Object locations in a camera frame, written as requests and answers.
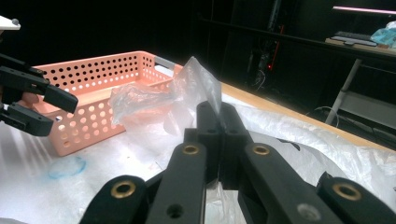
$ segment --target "white object on shelf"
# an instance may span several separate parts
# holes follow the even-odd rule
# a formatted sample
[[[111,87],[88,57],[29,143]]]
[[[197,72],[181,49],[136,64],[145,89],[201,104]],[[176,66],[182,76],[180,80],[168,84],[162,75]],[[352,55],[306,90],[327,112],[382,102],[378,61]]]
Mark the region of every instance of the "white object on shelf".
[[[0,34],[3,33],[5,30],[20,30],[21,25],[18,20],[7,19],[6,17],[0,16]]]

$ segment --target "pink plastic basket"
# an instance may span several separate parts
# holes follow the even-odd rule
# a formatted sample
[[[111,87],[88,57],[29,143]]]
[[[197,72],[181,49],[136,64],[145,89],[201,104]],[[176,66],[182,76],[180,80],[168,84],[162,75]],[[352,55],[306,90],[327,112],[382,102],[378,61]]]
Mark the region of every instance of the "pink plastic basket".
[[[173,77],[182,68],[145,51],[36,66],[51,84],[78,98],[75,114],[42,100],[35,105],[39,113],[54,120],[49,140],[58,154],[64,156],[124,132],[121,125],[111,124],[111,89],[138,82],[166,91],[173,77],[161,72],[157,65],[173,71]]]

